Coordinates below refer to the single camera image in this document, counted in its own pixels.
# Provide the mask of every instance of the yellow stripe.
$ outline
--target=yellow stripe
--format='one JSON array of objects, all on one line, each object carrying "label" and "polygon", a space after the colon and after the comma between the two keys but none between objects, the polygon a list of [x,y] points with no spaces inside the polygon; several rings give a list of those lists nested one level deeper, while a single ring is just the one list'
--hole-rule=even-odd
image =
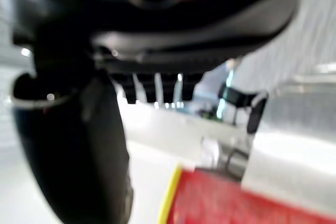
[{"label": "yellow stripe", "polygon": [[180,182],[180,178],[182,175],[182,167],[177,167],[175,170],[175,173],[172,177],[172,180],[170,182],[168,191],[166,192],[166,197],[165,197],[165,201],[163,203],[163,206],[161,208],[161,212],[160,212],[160,217],[159,217],[159,224],[167,224],[168,222],[168,217],[169,217],[169,213],[171,210],[171,207],[173,205],[173,200],[174,200],[174,196],[177,190],[177,186]]}]

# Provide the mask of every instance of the yellow edge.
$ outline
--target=yellow edge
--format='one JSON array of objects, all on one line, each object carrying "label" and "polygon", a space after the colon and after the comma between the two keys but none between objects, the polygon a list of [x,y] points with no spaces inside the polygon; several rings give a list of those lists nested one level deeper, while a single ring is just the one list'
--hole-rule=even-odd
[{"label": "yellow edge", "polygon": [[177,167],[172,180],[170,181],[168,191],[166,192],[165,201],[160,211],[159,224],[167,224],[168,222],[169,213],[173,204],[177,186],[180,182],[182,171],[182,167]]}]

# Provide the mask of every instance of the red object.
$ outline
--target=red object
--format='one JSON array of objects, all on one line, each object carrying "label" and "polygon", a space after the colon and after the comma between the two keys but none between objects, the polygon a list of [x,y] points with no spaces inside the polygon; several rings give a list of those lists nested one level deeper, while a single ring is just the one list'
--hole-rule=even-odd
[{"label": "red object", "polygon": [[336,224],[203,172],[181,175],[168,224]]}]

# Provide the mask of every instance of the white surface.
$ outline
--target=white surface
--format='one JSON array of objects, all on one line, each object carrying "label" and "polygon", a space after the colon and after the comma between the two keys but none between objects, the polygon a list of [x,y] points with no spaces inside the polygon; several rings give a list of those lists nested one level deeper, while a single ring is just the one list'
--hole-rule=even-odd
[{"label": "white surface", "polygon": [[[170,179],[180,162],[135,142],[129,143],[134,205],[130,224],[157,223]],[[47,204],[20,151],[0,169],[0,220],[3,224],[61,224]]]}]

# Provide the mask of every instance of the black plastic handle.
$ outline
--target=black plastic handle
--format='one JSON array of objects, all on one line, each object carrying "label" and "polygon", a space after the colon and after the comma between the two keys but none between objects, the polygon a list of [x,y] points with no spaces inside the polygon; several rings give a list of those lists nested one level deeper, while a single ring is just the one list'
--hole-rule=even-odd
[{"label": "black plastic handle", "polygon": [[24,74],[12,101],[22,146],[57,216],[65,224],[122,223],[129,156],[110,81],[98,74],[85,87],[53,90]]}]

